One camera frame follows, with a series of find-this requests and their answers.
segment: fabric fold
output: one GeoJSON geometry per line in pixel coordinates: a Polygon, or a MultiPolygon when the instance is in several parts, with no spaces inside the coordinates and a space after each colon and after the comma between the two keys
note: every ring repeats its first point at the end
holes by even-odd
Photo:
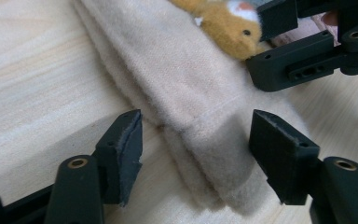
{"type": "Polygon", "coordinates": [[[198,204],[226,204],[247,216],[278,204],[247,142],[254,109],[307,132],[287,91],[256,89],[244,63],[228,57],[169,1],[77,0],[75,6],[118,88],[164,129],[198,204]]]}

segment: wooden table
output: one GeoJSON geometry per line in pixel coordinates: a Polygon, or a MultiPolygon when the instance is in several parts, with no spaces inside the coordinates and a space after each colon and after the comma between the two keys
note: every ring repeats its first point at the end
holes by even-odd
{"type": "MultiPolygon", "coordinates": [[[[291,89],[322,147],[358,162],[358,76],[335,74],[291,89]]],[[[0,0],[0,196],[12,203],[53,183],[58,165],[90,154],[131,110],[69,0],[0,0]]],[[[125,209],[106,223],[246,223],[228,208],[203,211],[179,176],[158,127],[144,122],[144,167],[125,209]]],[[[310,223],[308,207],[281,206],[265,223],[310,223]]]]}

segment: beige cloth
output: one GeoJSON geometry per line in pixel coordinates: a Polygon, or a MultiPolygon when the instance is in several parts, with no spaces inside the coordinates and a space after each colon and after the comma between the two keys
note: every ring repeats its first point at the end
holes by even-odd
{"type": "Polygon", "coordinates": [[[167,0],[75,4],[117,86],[164,128],[168,150],[201,206],[228,205],[249,216],[261,204],[257,216],[278,206],[247,140],[254,109],[306,132],[284,91],[257,90],[244,63],[229,58],[167,0]]]}

